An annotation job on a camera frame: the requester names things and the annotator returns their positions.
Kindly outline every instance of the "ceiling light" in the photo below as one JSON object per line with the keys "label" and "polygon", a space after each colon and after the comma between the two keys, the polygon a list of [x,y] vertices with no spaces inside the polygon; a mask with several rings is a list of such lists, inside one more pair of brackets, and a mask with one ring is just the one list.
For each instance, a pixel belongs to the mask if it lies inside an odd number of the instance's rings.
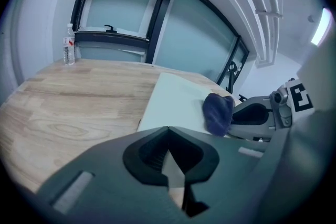
{"label": "ceiling light", "polygon": [[316,33],[313,39],[311,40],[311,42],[316,46],[320,45],[323,37],[329,30],[331,18],[332,18],[331,12],[328,9],[324,8],[322,11],[319,27],[317,28]]}

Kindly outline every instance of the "bottle label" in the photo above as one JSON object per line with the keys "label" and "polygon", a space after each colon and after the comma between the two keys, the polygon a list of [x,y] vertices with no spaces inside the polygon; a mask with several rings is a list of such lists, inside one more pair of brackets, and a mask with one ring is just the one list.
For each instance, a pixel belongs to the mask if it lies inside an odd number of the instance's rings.
{"label": "bottle label", "polygon": [[73,37],[65,37],[63,38],[64,47],[70,47],[75,44],[75,39]]}

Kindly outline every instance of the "window handle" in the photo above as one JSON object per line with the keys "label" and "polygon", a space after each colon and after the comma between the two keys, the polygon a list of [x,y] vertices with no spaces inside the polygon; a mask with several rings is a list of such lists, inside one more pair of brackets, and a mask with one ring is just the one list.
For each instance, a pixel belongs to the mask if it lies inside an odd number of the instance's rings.
{"label": "window handle", "polygon": [[243,96],[243,95],[241,95],[241,94],[239,94],[239,96],[240,96],[239,100],[240,100],[241,102],[244,102],[244,101],[247,100],[247,98],[246,98],[245,96]]}
{"label": "window handle", "polygon": [[111,29],[106,29],[106,32],[109,32],[109,33],[116,33],[117,31],[113,30],[113,26],[111,25],[104,25],[104,26],[108,26],[110,27]]}

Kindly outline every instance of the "blue cloth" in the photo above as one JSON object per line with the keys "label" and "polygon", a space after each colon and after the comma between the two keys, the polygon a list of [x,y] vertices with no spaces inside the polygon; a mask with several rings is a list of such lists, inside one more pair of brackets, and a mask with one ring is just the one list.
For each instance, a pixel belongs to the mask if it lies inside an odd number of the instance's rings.
{"label": "blue cloth", "polygon": [[202,110],[206,129],[217,136],[224,136],[231,124],[235,101],[231,96],[221,97],[210,93],[205,98]]}

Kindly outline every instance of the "frosted glass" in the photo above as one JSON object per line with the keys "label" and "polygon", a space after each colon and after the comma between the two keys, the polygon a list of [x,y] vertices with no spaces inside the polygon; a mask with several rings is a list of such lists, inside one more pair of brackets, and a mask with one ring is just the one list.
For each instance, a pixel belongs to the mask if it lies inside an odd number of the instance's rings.
{"label": "frosted glass", "polygon": [[141,55],[138,53],[144,52],[141,48],[103,42],[79,42],[79,46],[81,57],[83,59],[92,60],[140,62]]}
{"label": "frosted glass", "polygon": [[227,25],[199,0],[174,0],[156,65],[217,81],[235,44]]}
{"label": "frosted glass", "polygon": [[138,32],[149,0],[92,0],[86,26]]}

